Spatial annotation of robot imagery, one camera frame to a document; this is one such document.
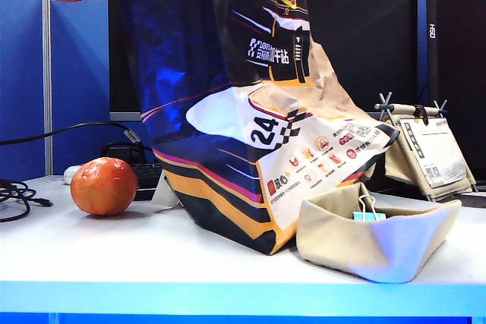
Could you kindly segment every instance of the checkered flag graphic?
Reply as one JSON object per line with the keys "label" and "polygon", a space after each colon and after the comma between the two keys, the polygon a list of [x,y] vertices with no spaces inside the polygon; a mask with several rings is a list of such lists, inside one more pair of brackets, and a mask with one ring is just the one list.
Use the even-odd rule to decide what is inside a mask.
{"label": "checkered flag graphic", "polygon": [[278,149],[281,146],[283,146],[284,144],[288,143],[289,140],[290,140],[290,137],[298,136],[301,128],[299,128],[299,127],[294,128],[293,124],[296,121],[301,121],[301,120],[306,119],[307,117],[309,117],[311,115],[312,115],[311,113],[308,113],[306,111],[301,111],[300,109],[296,109],[296,110],[288,113],[287,116],[286,116],[286,120],[289,122],[289,124],[287,125],[287,127],[282,127],[282,129],[280,129],[280,135],[282,136],[282,142],[277,143],[275,145],[275,149]]}

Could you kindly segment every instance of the beige fabric basket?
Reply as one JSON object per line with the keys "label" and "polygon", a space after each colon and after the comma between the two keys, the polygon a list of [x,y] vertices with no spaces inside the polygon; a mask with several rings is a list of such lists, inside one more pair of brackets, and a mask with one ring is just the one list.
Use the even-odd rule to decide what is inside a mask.
{"label": "beige fabric basket", "polygon": [[[411,118],[415,112],[413,105],[392,105],[394,107],[393,118],[397,122],[402,118]],[[437,108],[425,108],[425,111],[431,117],[436,116],[439,112]],[[465,165],[466,176],[462,180],[432,188],[422,173],[414,153],[410,150],[402,127],[397,126],[396,128],[400,130],[400,135],[397,141],[385,153],[385,175],[388,178],[418,186],[422,195],[433,201],[440,201],[459,193],[472,192],[471,186],[476,181],[467,164]]]}
{"label": "beige fabric basket", "polygon": [[[403,206],[376,208],[387,219],[363,222],[352,219],[354,211],[361,211],[358,198],[363,194],[368,191],[360,183],[304,200],[297,228],[299,254],[375,282],[412,280],[449,233],[461,202],[412,209],[405,199]],[[370,201],[366,203],[370,212]]]}

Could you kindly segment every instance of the fabric storage box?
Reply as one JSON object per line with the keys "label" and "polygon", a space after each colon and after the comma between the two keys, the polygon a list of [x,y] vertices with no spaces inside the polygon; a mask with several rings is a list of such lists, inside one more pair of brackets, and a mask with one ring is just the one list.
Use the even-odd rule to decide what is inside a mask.
{"label": "fabric storage box", "polygon": [[[353,220],[361,211],[358,198],[369,195],[363,185],[338,187],[302,203],[297,228],[298,252],[305,260],[375,282],[412,280],[442,244],[456,221],[460,200],[419,209],[376,207],[379,221]],[[371,211],[371,201],[366,211]]]}

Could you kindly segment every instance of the white label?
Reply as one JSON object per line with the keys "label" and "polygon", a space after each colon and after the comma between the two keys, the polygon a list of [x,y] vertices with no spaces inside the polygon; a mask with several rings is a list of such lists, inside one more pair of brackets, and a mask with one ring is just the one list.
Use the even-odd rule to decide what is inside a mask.
{"label": "white label", "polygon": [[432,188],[465,178],[465,160],[447,120],[429,118],[400,120],[403,133],[427,182]]}
{"label": "white label", "polygon": [[265,194],[281,229],[298,219],[303,199],[339,185],[385,151],[390,137],[375,123],[306,118],[294,123],[301,128],[297,137],[258,161]]}

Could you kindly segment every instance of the qr code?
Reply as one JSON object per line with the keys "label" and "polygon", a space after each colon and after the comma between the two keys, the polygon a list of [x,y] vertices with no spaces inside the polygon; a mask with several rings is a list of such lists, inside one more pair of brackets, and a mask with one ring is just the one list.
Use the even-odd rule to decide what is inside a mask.
{"label": "qr code", "polygon": [[427,176],[429,178],[441,178],[442,177],[442,174],[439,172],[439,169],[436,166],[425,168],[425,172],[427,173]]}
{"label": "qr code", "polygon": [[371,128],[362,125],[348,123],[346,129],[356,136],[366,137],[371,132]]}

